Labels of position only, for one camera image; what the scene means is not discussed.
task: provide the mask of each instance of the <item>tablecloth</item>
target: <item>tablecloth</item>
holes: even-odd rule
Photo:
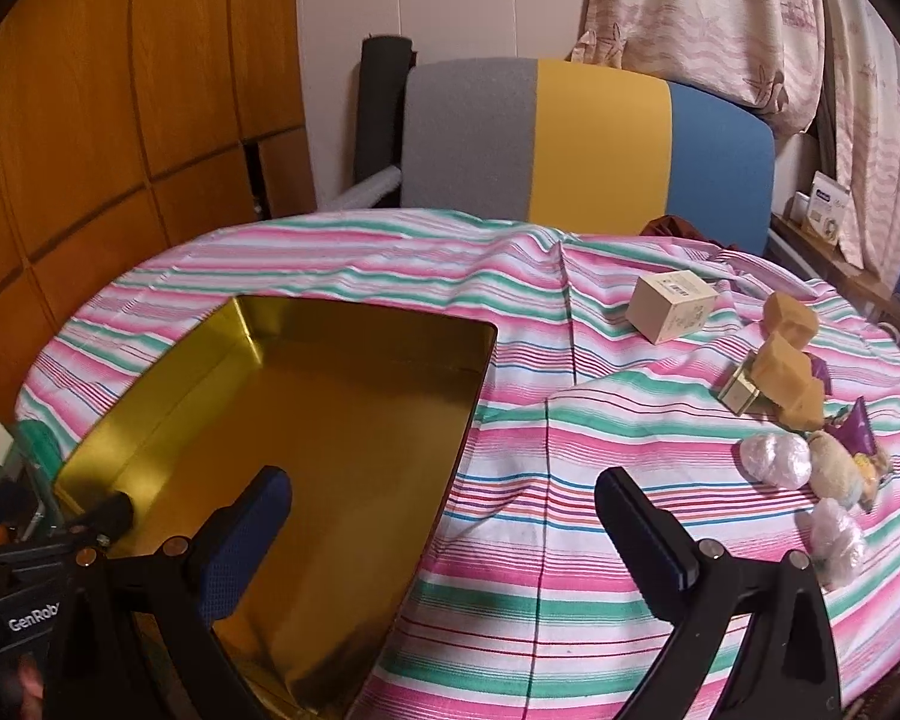
[[[719,293],[698,333],[652,346],[624,313],[640,274],[691,269]],[[621,464],[694,538],[778,560],[804,546],[808,490],[751,485],[739,440],[776,429],[715,399],[760,346],[786,290],[820,315],[811,350],[828,413],[864,395],[896,475],[855,512],[869,557],[826,594],[849,701],[900,658],[900,352],[823,282],[673,239],[578,236],[453,212],[306,215],[229,228],[118,278],[40,354],[17,413],[64,456],[166,349],[229,295],[360,300],[493,322],[490,371],[460,471],[394,633],[353,717],[611,717],[663,645],[593,511]],[[739,646],[734,620],[689,717],[705,717]]]

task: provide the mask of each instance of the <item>chair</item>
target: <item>chair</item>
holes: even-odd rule
[[[451,60],[410,70],[402,121],[400,165],[326,210],[399,187],[405,208],[617,235],[675,214],[723,245],[767,245],[770,129],[682,84],[557,60]]]

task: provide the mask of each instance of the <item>bolt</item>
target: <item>bolt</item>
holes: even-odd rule
[[[163,554],[168,557],[177,557],[186,552],[190,547],[189,541],[183,536],[173,536],[163,542]]]
[[[722,557],[724,552],[727,552],[720,541],[716,541],[715,538],[702,538],[697,544],[697,548],[701,555],[712,557],[713,560],[717,560],[717,557]]]
[[[82,550],[77,552],[77,565],[81,565],[86,568],[88,565],[93,565],[94,560],[97,559],[97,551],[93,547],[84,547]]]
[[[800,552],[799,549],[794,549],[790,552],[790,562],[794,568],[798,568],[800,571],[810,565],[810,559],[807,557],[807,553]]]

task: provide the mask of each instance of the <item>purple object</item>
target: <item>purple object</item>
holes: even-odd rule
[[[826,360],[815,354],[810,354],[810,352],[807,352],[807,357],[810,358],[810,372],[813,374],[813,377],[823,382],[823,391],[828,397],[831,396],[833,394],[833,385],[830,382],[830,368],[826,365]]]
[[[823,429],[844,445],[851,455],[862,454],[867,457],[876,455],[876,439],[869,424],[863,397],[857,398],[857,402],[840,424],[826,425]]]

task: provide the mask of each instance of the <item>curtain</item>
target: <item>curtain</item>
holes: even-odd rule
[[[820,100],[823,0],[589,0],[572,59],[696,86],[790,135]]]
[[[824,5],[832,60],[821,146],[853,199],[840,248],[850,264],[892,286],[900,273],[900,45],[869,0]]]

